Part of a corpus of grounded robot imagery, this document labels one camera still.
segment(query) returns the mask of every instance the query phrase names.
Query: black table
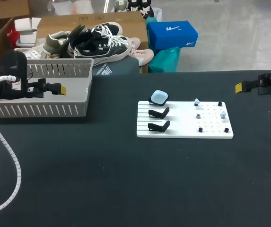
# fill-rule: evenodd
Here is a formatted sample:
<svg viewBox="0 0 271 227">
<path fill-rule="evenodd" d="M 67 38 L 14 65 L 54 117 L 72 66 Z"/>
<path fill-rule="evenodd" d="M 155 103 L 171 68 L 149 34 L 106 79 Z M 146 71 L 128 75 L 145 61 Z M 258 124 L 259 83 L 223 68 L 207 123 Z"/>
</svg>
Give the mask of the black table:
<svg viewBox="0 0 271 227">
<path fill-rule="evenodd" d="M 271 96 L 234 91 L 260 73 L 98 77 L 86 118 L 0 121 L 22 167 L 0 227 L 271 227 Z M 137 138 L 137 103 L 156 89 L 226 102 L 234 138 Z M 0 204 L 15 182 L 0 143 Z"/>
</svg>

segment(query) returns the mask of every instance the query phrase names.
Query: gray floor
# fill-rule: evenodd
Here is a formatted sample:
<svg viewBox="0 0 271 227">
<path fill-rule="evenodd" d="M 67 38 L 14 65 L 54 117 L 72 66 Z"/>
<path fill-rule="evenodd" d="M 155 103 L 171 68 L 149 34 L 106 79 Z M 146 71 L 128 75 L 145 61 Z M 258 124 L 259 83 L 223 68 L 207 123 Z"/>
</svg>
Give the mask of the gray floor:
<svg viewBox="0 0 271 227">
<path fill-rule="evenodd" d="M 92 0 L 95 12 L 105 1 Z M 108 11 L 115 0 L 109 0 Z M 48 0 L 31 0 L 37 15 Z M 189 20 L 199 38 L 181 51 L 178 71 L 271 70 L 271 0 L 152 0 L 163 21 Z"/>
</svg>

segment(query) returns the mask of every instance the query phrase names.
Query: white pegboard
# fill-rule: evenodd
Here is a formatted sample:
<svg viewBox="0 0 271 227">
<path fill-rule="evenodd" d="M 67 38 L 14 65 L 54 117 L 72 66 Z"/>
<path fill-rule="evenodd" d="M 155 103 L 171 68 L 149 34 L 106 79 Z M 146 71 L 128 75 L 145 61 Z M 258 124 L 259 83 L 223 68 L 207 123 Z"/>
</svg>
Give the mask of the white pegboard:
<svg viewBox="0 0 271 227">
<path fill-rule="evenodd" d="M 164 106 L 150 105 L 148 101 L 139 101 L 137 116 L 137 136 L 146 138 L 199 138 L 199 139 L 231 139 L 233 130 L 230 123 L 227 107 L 224 102 L 200 102 L 194 106 L 194 102 L 166 102 Z M 148 111 L 163 112 L 167 107 L 170 112 L 164 119 L 149 117 Z M 225 111 L 226 117 L 222 119 L 220 114 Z M 161 133 L 149 131 L 148 123 L 163 126 L 170 121 L 169 128 Z"/>
</svg>

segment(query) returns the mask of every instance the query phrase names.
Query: sneaker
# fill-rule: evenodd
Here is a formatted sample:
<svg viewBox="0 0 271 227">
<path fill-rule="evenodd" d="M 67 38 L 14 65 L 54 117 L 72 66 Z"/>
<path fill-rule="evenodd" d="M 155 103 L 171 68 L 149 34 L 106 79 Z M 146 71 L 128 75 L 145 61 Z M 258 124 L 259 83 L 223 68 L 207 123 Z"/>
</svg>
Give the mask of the sneaker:
<svg viewBox="0 0 271 227">
<path fill-rule="evenodd" d="M 122 35 L 122 26 L 116 22 L 107 22 L 104 24 L 97 25 L 91 29 L 81 32 L 79 36 L 72 39 L 69 42 L 67 53 L 70 57 L 74 58 L 74 48 L 76 45 L 86 43 L 95 36 L 100 36 L 100 32 L 108 35 Z"/>
<path fill-rule="evenodd" d="M 140 39 L 139 38 L 130 38 L 130 40 L 131 40 L 132 48 L 137 50 L 140 47 Z"/>
<path fill-rule="evenodd" d="M 130 11 L 139 11 L 140 0 L 128 0 L 128 9 Z"/>
<path fill-rule="evenodd" d="M 140 12 L 143 18 L 154 17 L 154 12 L 151 7 L 151 0 L 140 0 Z"/>
<path fill-rule="evenodd" d="M 16 48 L 14 50 L 24 53 L 28 59 L 40 59 L 42 57 L 43 46 L 44 44 L 41 44 L 39 46 L 32 47 L 29 50 L 25 50 L 23 48 Z"/>
<path fill-rule="evenodd" d="M 109 35 L 110 31 L 99 33 L 100 36 L 75 46 L 75 58 L 93 58 L 93 65 L 96 66 L 106 62 L 119 61 L 130 53 L 132 44 L 129 38 L 121 35 Z"/>
<path fill-rule="evenodd" d="M 139 60 L 139 65 L 140 67 L 143 65 L 148 64 L 150 61 L 152 61 L 153 57 L 154 57 L 154 53 L 152 50 L 135 50 L 134 48 L 132 48 L 131 52 L 129 53 L 129 55 L 133 58 L 136 58 L 137 60 Z"/>
<path fill-rule="evenodd" d="M 42 58 L 59 58 L 61 46 L 68 40 L 69 34 L 70 32 L 60 31 L 48 35 L 43 45 Z"/>
<path fill-rule="evenodd" d="M 128 9 L 128 0 L 116 0 L 115 1 L 115 12 L 127 12 Z"/>
</svg>

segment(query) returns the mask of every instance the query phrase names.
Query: red object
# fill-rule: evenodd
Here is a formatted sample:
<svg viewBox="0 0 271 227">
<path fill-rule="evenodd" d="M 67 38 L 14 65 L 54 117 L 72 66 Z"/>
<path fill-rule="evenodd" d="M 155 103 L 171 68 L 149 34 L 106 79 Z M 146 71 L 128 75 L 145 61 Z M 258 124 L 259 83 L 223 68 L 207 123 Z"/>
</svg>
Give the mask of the red object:
<svg viewBox="0 0 271 227">
<path fill-rule="evenodd" d="M 7 31 L 7 37 L 9 41 L 12 43 L 12 48 L 18 48 L 19 46 L 16 45 L 17 39 L 20 37 L 20 32 L 16 31 L 14 27 L 10 28 Z"/>
</svg>

